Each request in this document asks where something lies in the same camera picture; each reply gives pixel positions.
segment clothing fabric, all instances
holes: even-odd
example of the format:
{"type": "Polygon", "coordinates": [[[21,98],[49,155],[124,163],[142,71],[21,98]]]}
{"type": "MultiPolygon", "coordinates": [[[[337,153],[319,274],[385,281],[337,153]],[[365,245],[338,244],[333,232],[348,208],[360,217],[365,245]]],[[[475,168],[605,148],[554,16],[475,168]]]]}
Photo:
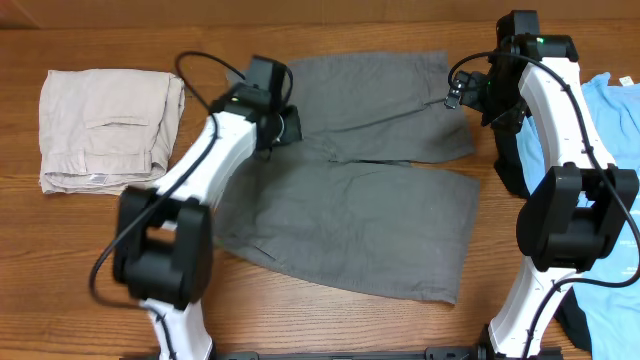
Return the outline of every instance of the clothing fabric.
{"type": "MultiPolygon", "coordinates": [[[[619,168],[640,174],[640,86],[608,86],[609,73],[596,76],[582,86],[587,106],[603,144],[619,168]]],[[[533,192],[545,169],[542,148],[532,118],[526,119],[517,136],[525,182],[533,192]]],[[[580,201],[586,206],[586,199],[580,201]]],[[[638,197],[631,214],[640,222],[638,197]]],[[[638,267],[638,248],[626,224],[611,254],[598,260],[586,277],[620,282],[638,267]]],[[[577,303],[584,311],[591,334],[592,355],[600,359],[632,359],[640,353],[640,284],[621,289],[574,285],[577,303]]]]}
{"type": "Polygon", "coordinates": [[[216,215],[220,244],[315,283],[455,303],[479,183],[394,165],[474,151],[463,112],[439,100],[446,53],[325,56],[290,67],[304,141],[232,176],[216,215]]]}
{"type": "Polygon", "coordinates": [[[462,109],[442,105],[444,51],[321,56],[289,67],[310,158],[439,163],[475,151],[462,109]]]}
{"type": "Polygon", "coordinates": [[[42,191],[119,194],[161,177],[183,110],[173,74],[49,71],[40,95],[42,191]]]}
{"type": "MultiPolygon", "coordinates": [[[[292,145],[295,151],[298,145],[292,145]]],[[[216,215],[225,250],[318,284],[455,303],[479,183],[444,170],[251,159],[216,215]]]]}

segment blue t-shirt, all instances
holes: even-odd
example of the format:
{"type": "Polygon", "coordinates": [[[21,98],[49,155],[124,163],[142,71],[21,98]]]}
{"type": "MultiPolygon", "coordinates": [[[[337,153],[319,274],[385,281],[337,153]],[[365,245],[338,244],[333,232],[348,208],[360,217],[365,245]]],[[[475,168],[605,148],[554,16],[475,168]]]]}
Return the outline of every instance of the blue t-shirt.
{"type": "MultiPolygon", "coordinates": [[[[640,84],[608,86],[604,73],[582,85],[589,112],[603,144],[621,169],[640,175],[640,84]]],[[[533,193],[545,175],[542,147],[533,118],[516,135],[525,183],[533,193]]],[[[640,195],[631,214],[640,225],[640,195]]],[[[586,205],[586,199],[580,202],[586,205]]],[[[596,261],[585,277],[608,282],[630,278],[638,267],[638,247],[625,224],[611,254],[596,261]]],[[[640,282],[622,289],[575,284],[578,305],[587,317],[594,360],[640,358],[640,282]]]]}

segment wood grain surface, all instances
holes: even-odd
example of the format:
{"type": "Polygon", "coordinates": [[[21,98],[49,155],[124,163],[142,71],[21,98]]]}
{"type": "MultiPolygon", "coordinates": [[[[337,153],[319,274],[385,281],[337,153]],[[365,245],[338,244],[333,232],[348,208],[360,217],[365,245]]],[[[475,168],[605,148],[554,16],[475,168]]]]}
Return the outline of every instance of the wood grain surface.
{"type": "MultiPolygon", "coordinates": [[[[281,61],[360,51],[446,49],[450,63],[494,48],[493,22],[396,25],[269,26],[146,30],[0,31],[0,359],[116,359],[157,344],[145,314],[94,304],[87,275],[113,238],[116,201],[106,195],[48,195],[38,185],[38,101],[47,70],[137,68],[171,71],[174,56],[208,51],[238,67],[254,53],[281,61]]],[[[637,21],[544,22],[546,33],[570,34],[581,56],[582,80],[609,71],[640,79],[637,21]]],[[[212,98],[224,72],[194,59],[194,84],[212,98]]],[[[487,69],[477,61],[468,70],[487,69]]],[[[204,297],[206,327],[221,351],[263,353],[420,350],[471,345],[505,301],[520,263],[515,220],[523,202],[510,196],[492,169],[491,131],[468,112],[477,154],[437,165],[482,183],[480,207],[459,301],[403,301],[315,285],[216,251],[204,297]]],[[[172,164],[196,139],[205,112],[189,98],[172,164]]],[[[126,298],[111,264],[101,291],[126,298]]],[[[574,349],[556,323],[544,344],[574,349]]]]}

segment wire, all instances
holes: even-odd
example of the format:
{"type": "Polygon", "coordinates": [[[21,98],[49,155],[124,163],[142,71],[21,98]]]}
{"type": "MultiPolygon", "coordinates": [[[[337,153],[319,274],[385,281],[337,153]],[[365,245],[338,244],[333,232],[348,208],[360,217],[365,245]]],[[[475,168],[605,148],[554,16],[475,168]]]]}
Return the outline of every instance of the wire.
{"type": "Polygon", "coordinates": [[[293,73],[291,69],[286,67],[287,75],[289,76],[289,88],[287,89],[287,93],[284,95],[284,99],[282,99],[282,108],[278,112],[282,112],[284,108],[287,106],[289,99],[291,98],[291,92],[293,91],[293,73]]]}
{"type": "Polygon", "coordinates": [[[178,73],[178,76],[180,76],[182,78],[182,80],[184,81],[185,86],[193,93],[193,95],[198,99],[198,101],[200,101],[200,103],[207,109],[207,112],[209,113],[209,116],[211,116],[211,118],[212,118],[212,121],[213,121],[213,136],[211,137],[211,140],[209,141],[209,143],[207,144],[205,149],[202,151],[202,154],[200,154],[200,156],[198,156],[198,158],[193,162],[193,164],[176,180],[176,182],[169,189],[167,189],[167,191],[165,191],[160,197],[158,197],[158,199],[156,201],[154,201],[151,205],[149,205],[147,208],[145,208],[140,213],[140,215],[138,215],[133,221],[131,221],[131,223],[129,223],[129,225],[127,225],[118,234],[118,236],[102,251],[102,254],[100,254],[100,256],[98,257],[96,262],[93,264],[93,267],[91,268],[91,273],[89,274],[89,291],[91,293],[91,297],[97,303],[99,303],[101,305],[104,305],[104,306],[120,308],[120,309],[136,309],[136,310],[142,309],[142,310],[147,310],[147,311],[151,311],[152,313],[154,313],[156,315],[156,321],[159,321],[161,323],[162,328],[164,330],[165,341],[167,343],[167,348],[169,350],[169,359],[172,359],[172,360],[177,360],[177,357],[176,357],[176,353],[175,353],[175,351],[173,349],[173,343],[171,342],[171,336],[169,334],[169,328],[168,328],[168,326],[166,324],[164,315],[162,315],[157,309],[155,309],[153,307],[150,307],[150,306],[137,306],[137,305],[130,304],[130,303],[116,302],[116,301],[112,301],[112,300],[108,300],[108,299],[103,298],[98,293],[98,290],[96,288],[96,278],[98,276],[98,272],[100,270],[100,267],[105,262],[105,260],[107,260],[109,255],[111,255],[111,253],[113,252],[115,247],[120,242],[122,242],[122,240],[126,236],[128,236],[129,233],[131,233],[133,230],[135,230],[139,226],[142,226],[142,224],[145,224],[146,222],[148,222],[149,219],[151,219],[151,217],[155,213],[155,211],[162,204],[164,204],[167,201],[167,199],[169,199],[171,194],[173,194],[187,180],[187,178],[191,174],[193,174],[193,172],[196,170],[198,165],[200,165],[200,163],[202,163],[202,161],[207,157],[207,155],[209,154],[209,152],[213,148],[213,145],[218,140],[218,121],[216,120],[215,113],[221,111],[221,109],[222,109],[221,105],[224,105],[225,103],[227,103],[231,99],[233,94],[236,92],[238,87],[240,86],[240,84],[236,84],[236,85],[232,86],[225,94],[223,94],[221,97],[219,97],[217,100],[215,100],[211,105],[207,104],[207,102],[204,100],[204,98],[195,90],[195,88],[191,85],[191,83],[189,83],[189,81],[186,79],[186,77],[184,76],[184,74],[182,72],[182,68],[180,67],[180,63],[181,63],[182,59],[185,58],[186,56],[203,56],[203,57],[212,59],[212,60],[217,61],[220,64],[226,66],[227,68],[231,69],[232,71],[236,72],[236,74],[238,74],[240,77],[242,77],[244,79],[244,75],[242,73],[240,73],[234,67],[232,67],[231,65],[227,64],[226,62],[218,59],[217,57],[215,57],[213,55],[209,55],[209,54],[201,53],[201,52],[197,52],[197,51],[185,51],[183,53],[180,53],[176,57],[176,59],[175,59],[175,68],[176,68],[176,72],[178,73]]]}
{"type": "MultiPolygon", "coordinates": [[[[636,225],[636,222],[633,220],[633,217],[629,213],[629,210],[627,210],[627,207],[622,202],[622,199],[616,192],[615,188],[613,187],[613,184],[605,174],[604,170],[602,169],[602,167],[600,167],[600,164],[598,163],[598,160],[596,159],[595,155],[593,154],[593,147],[589,142],[587,128],[584,123],[584,118],[582,117],[582,111],[580,110],[580,105],[578,104],[578,100],[576,100],[576,97],[573,94],[573,91],[571,91],[571,87],[562,79],[562,77],[560,77],[560,75],[558,75],[555,71],[551,70],[551,68],[544,65],[540,61],[531,59],[527,56],[520,55],[520,54],[488,51],[488,52],[482,52],[482,53],[474,54],[471,56],[467,56],[466,58],[458,61],[458,63],[456,63],[451,68],[451,71],[449,72],[449,77],[447,79],[449,82],[449,86],[456,88],[455,86],[453,86],[453,74],[460,66],[462,66],[464,63],[469,62],[471,60],[483,58],[483,57],[489,57],[489,56],[510,57],[510,58],[529,62],[539,67],[540,69],[544,70],[547,74],[551,75],[551,77],[553,77],[553,79],[556,82],[558,82],[558,84],[560,84],[562,89],[567,93],[567,96],[569,96],[569,100],[571,101],[571,105],[573,105],[573,109],[576,112],[576,117],[578,119],[578,126],[580,127],[580,134],[582,135],[582,142],[584,143],[584,152],[587,154],[589,161],[591,162],[593,167],[596,169],[596,172],[602,179],[602,182],[604,183],[605,187],[611,194],[611,197],[613,198],[615,203],[618,205],[620,210],[622,210],[622,213],[626,218],[627,222],[629,223],[631,232],[633,233],[633,236],[636,240],[636,245],[638,246],[638,252],[639,252],[638,255],[640,256],[640,231],[638,231],[638,226],[636,225]]],[[[534,332],[535,332],[536,326],[538,324],[538,321],[540,320],[540,316],[542,316],[542,311],[544,311],[545,306],[549,303],[549,300],[551,299],[551,297],[553,297],[554,293],[558,291],[563,285],[570,284],[570,283],[583,283],[583,284],[590,284],[590,285],[596,285],[596,286],[607,287],[607,288],[623,288],[623,287],[627,287],[629,285],[634,284],[636,281],[638,281],[638,279],[640,279],[640,266],[636,269],[636,272],[635,274],[633,274],[633,276],[631,276],[629,279],[623,282],[618,282],[618,283],[593,280],[593,279],[583,279],[583,278],[563,279],[554,283],[551,289],[549,290],[549,292],[543,298],[542,302],[538,306],[538,309],[536,310],[535,315],[533,316],[533,320],[531,321],[531,326],[527,331],[527,341],[525,343],[525,348],[524,348],[524,352],[522,353],[521,360],[527,359],[527,355],[531,347],[531,342],[533,341],[533,338],[534,338],[534,332]]]]}

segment folded beige pants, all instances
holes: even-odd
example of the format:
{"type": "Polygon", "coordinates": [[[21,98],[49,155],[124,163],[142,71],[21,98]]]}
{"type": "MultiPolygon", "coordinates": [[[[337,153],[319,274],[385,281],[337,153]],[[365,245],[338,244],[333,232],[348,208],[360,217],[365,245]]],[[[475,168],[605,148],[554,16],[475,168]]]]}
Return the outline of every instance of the folded beige pants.
{"type": "Polygon", "coordinates": [[[167,171],[181,79],[124,69],[49,71],[40,95],[44,193],[119,194],[167,171]]]}

